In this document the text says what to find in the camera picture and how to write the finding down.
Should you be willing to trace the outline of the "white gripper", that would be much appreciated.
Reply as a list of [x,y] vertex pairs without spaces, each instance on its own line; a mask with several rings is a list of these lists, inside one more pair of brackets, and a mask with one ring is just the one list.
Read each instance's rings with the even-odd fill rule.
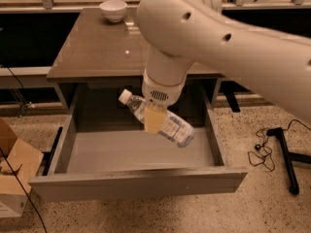
[[147,133],[155,135],[159,131],[166,116],[166,110],[163,107],[175,104],[181,95],[183,87],[183,84],[166,86],[155,83],[150,79],[143,80],[142,93],[148,101],[154,103],[148,104],[144,111],[145,131]]

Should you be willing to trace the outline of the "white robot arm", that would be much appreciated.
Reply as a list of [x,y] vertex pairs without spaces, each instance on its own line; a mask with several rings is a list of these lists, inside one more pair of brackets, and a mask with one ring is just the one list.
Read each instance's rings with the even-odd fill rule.
[[222,15],[222,0],[141,0],[136,13],[150,44],[142,92],[177,102],[197,62],[311,122],[311,41]]

